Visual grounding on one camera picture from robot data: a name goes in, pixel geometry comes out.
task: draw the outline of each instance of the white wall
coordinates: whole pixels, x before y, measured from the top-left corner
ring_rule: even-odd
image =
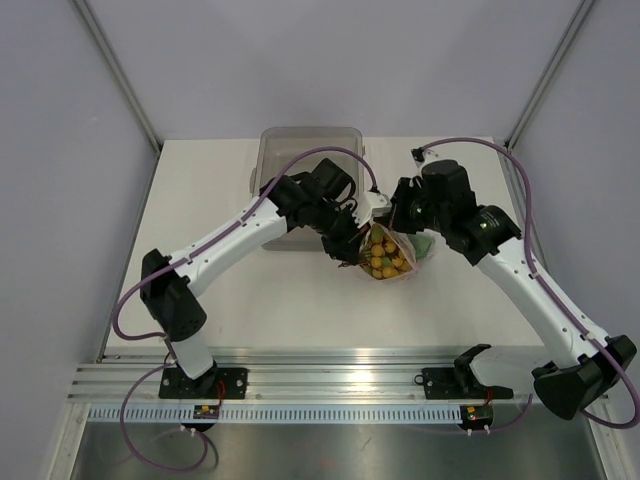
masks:
[[[611,334],[640,346],[638,19],[638,2],[599,2],[517,153],[560,285]],[[630,373],[640,388],[640,357]],[[622,385],[613,394],[627,420],[628,394]],[[636,451],[640,428],[628,439]]]
[[[42,473],[154,159],[65,0],[0,14],[0,476]]]
[[[91,0],[164,138],[501,135],[578,0]]]

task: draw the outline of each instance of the bag of fruit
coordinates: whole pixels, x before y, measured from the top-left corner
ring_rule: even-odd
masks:
[[[360,246],[360,268],[376,280],[407,278],[418,271],[420,260],[432,251],[431,235],[406,235],[371,225]]]

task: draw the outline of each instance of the clear plastic container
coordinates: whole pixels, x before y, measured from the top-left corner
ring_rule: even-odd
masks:
[[[260,138],[258,163],[249,183],[252,195],[275,177],[296,155],[317,147],[342,147],[364,154],[362,134],[349,127],[275,127],[265,130]],[[324,158],[329,158],[356,182],[356,197],[364,188],[363,166],[353,157],[340,152],[322,152],[300,160],[287,175],[310,172]],[[266,250],[322,251],[320,236],[309,227],[296,228],[265,245]]]

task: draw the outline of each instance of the black mount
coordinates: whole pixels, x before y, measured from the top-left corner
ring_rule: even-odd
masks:
[[[193,380],[181,368],[165,368],[158,396],[162,399],[217,400],[222,383],[225,400],[244,400],[248,376],[246,368],[220,368],[214,365],[204,375]]]
[[[511,399],[513,390],[499,385],[482,385],[471,371],[473,358],[487,348],[491,345],[479,344],[470,348],[453,361],[453,367],[423,368],[414,382],[424,387],[427,400]]]

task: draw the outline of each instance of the white table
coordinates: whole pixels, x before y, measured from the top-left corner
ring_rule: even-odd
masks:
[[[383,192],[392,194],[399,177],[414,173],[410,149],[431,140],[365,138],[366,158]],[[168,254],[183,247],[247,204],[258,143],[165,143],[125,290],[139,280],[141,259],[149,250],[158,248]],[[516,218],[500,160],[492,150],[451,144],[436,151],[440,158],[453,158],[467,168],[480,203],[499,205]],[[435,248],[435,255],[418,274],[391,285],[361,279],[351,269],[338,269],[338,263],[322,252],[258,249],[199,298],[208,315],[203,327],[207,341],[212,347],[274,349],[541,345],[497,286],[449,250],[441,238]],[[121,326],[132,334],[158,330],[138,296],[123,309]],[[157,339],[125,342],[111,332],[106,353],[158,345]]]

